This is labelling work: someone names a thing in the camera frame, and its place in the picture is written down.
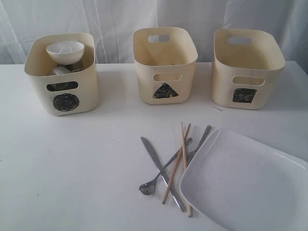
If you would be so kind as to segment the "cream bin with circle mark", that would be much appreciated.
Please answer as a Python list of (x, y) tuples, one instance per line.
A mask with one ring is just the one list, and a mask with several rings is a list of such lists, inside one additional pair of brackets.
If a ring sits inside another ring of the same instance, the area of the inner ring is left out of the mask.
[[(81, 61), (84, 70), (65, 75), (49, 76), (49, 71), (59, 65), (46, 52), (46, 48), (57, 42), (77, 41), (85, 45)], [(86, 112), (97, 106), (99, 101), (93, 36), (87, 33), (51, 35), (38, 39), (28, 54), (25, 73), (45, 110), (55, 116)], [(77, 82), (72, 90), (48, 91), (48, 84)]]

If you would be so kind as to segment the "white square plate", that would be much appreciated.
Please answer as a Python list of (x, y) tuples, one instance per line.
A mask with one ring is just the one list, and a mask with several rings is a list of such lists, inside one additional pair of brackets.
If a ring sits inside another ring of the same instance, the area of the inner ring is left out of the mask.
[(199, 213), (229, 231), (305, 231), (306, 161), (244, 135), (216, 129), (180, 180)]

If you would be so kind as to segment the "wooden chopstick long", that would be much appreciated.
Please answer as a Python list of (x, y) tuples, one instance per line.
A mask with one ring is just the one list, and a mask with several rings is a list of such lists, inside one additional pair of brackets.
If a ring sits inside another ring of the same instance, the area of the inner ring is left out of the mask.
[(179, 154), (176, 158), (176, 163), (173, 167), (173, 171), (172, 171), (172, 174), (171, 174), (171, 177), (169, 179), (169, 183), (167, 185), (167, 189), (165, 191), (165, 194), (164, 194), (164, 198), (163, 198), (163, 201), (162, 201), (162, 204), (164, 205), (167, 201), (167, 198), (168, 198), (168, 194), (169, 194), (169, 191), (171, 189), (171, 187), (173, 186), (173, 182), (174, 182), (174, 177), (175, 177), (175, 174), (176, 174), (176, 171), (178, 169), (178, 166), (180, 164), (180, 161), (181, 161), (181, 157), (182, 157), (182, 145), (181, 145), (181, 148), (180, 148), (180, 151), (179, 151)]

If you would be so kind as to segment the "white round bowl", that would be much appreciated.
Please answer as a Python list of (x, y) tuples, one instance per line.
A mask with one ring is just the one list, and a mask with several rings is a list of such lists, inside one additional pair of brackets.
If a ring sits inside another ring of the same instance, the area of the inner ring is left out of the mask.
[(81, 60), (85, 45), (77, 41), (62, 41), (49, 45), (46, 52), (57, 64), (71, 65)]

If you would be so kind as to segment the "wooden chopstick thin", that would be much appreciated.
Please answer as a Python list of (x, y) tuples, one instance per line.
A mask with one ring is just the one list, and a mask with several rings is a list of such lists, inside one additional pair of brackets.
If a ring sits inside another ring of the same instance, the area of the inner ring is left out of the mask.
[[(191, 127), (191, 123), (188, 124), (187, 128), (186, 128), (186, 132), (184, 133), (184, 128), (183, 128), (183, 122), (181, 123), (181, 130), (182, 130), (182, 156), (183, 156), (183, 169), (184, 171), (187, 168), (187, 158), (186, 158), (186, 140), (187, 140), (187, 136), (189, 134), (190, 131), (190, 127)], [(187, 202), (187, 216), (189, 218), (191, 218), (193, 216), (192, 214), (192, 207), (191, 205)]]

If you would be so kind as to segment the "cream bin with triangle mark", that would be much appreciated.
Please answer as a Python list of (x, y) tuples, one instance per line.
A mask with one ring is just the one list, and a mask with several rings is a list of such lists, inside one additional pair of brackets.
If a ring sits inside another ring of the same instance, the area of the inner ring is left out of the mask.
[(133, 55), (140, 98), (147, 104), (182, 103), (191, 93), (198, 53), (180, 27), (137, 30)]

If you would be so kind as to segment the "stainless steel bowl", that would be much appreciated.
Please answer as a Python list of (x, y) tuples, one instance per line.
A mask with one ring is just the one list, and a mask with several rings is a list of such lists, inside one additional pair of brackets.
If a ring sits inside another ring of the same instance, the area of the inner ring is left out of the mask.
[(77, 82), (64, 82), (64, 83), (56, 83), (56, 84), (48, 84), (48, 91), (62, 91), (62, 90), (72, 90), (78, 87)]

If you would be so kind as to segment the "cream bin with square mark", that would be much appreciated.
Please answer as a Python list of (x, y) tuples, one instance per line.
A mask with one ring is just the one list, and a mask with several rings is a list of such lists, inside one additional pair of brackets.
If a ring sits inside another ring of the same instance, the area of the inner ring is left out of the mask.
[(225, 28), (214, 33), (212, 99), (220, 106), (264, 107), (286, 65), (273, 35)]

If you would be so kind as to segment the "steel table knife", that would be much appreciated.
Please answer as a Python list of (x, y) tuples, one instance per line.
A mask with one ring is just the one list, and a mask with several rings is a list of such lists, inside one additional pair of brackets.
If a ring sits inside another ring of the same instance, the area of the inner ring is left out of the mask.
[[(166, 186), (168, 186), (169, 183), (169, 177), (167, 175), (167, 173), (165, 172), (166, 167), (172, 163), (173, 160), (175, 160), (175, 158), (178, 156), (178, 151), (172, 156), (172, 158), (164, 165), (162, 166), (160, 159), (154, 149), (154, 147), (152, 146), (152, 144), (148, 141), (147, 138), (145, 137), (141, 137), (141, 141), (145, 147), (145, 149), (147, 150), (149, 156), (151, 157), (151, 159), (153, 160), (154, 164), (156, 165), (157, 169), (159, 170), (159, 173), (156, 175), (156, 177), (147, 182), (144, 183), (142, 185), (139, 186), (139, 191), (144, 194), (144, 195), (152, 195), (155, 193), (155, 189), (156, 189), (156, 182), (159, 176), (161, 176), (166, 184)], [(179, 194), (177, 193), (176, 189), (174, 186), (171, 186), (169, 189), (169, 192), (171, 193), (175, 203), (177, 204), (177, 206), (180, 208), (180, 210), (182, 212), (186, 211), (186, 207), (184, 205), (184, 202), (180, 199)]]

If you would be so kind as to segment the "steel fork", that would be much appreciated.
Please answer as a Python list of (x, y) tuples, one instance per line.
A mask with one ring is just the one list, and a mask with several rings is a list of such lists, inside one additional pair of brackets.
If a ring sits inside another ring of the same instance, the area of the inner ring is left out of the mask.
[(187, 165), (189, 165), (189, 163), (192, 161), (192, 159), (194, 158), (194, 156), (196, 155), (197, 151), (200, 149), (200, 147), (202, 146), (202, 144), (204, 143), (205, 139), (207, 138), (207, 136), (209, 135), (210, 131), (212, 129), (211, 125), (207, 125), (197, 147), (195, 148), (194, 151), (189, 152), (188, 156), (187, 156)]

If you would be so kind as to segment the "steel mug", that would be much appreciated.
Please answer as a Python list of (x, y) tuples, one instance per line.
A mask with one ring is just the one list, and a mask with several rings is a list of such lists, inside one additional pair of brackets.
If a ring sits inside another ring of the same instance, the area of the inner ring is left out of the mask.
[(74, 73), (74, 72), (80, 72), (83, 71), (84, 65), (83, 62), (80, 60), (74, 64), (70, 64), (70, 65), (57, 65), (55, 67), (53, 67), (48, 75), (49, 76), (54, 76), (54, 75), (65, 75), (65, 74), (70, 74), (70, 73)]

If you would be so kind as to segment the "steel spoon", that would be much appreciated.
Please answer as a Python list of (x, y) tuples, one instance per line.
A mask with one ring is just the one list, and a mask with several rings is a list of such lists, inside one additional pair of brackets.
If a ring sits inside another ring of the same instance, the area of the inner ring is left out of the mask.
[(145, 137), (141, 137), (141, 141), (143, 143), (143, 145), (145, 146), (145, 149), (147, 150), (148, 154), (150, 155), (151, 159), (153, 160), (153, 162), (155, 163), (156, 167), (159, 170), (159, 173), (156, 175), (156, 177), (147, 182), (144, 183), (142, 185), (139, 186), (139, 191), (144, 194), (144, 195), (152, 195), (155, 192), (155, 188), (156, 188), (156, 181), (158, 179), (158, 177), (164, 173), (165, 169), (177, 158), (179, 151), (178, 150), (170, 159), (169, 161), (162, 166), (160, 159), (156, 153), (156, 150), (154, 149), (154, 147), (152, 146), (152, 144), (149, 142), (149, 140)]

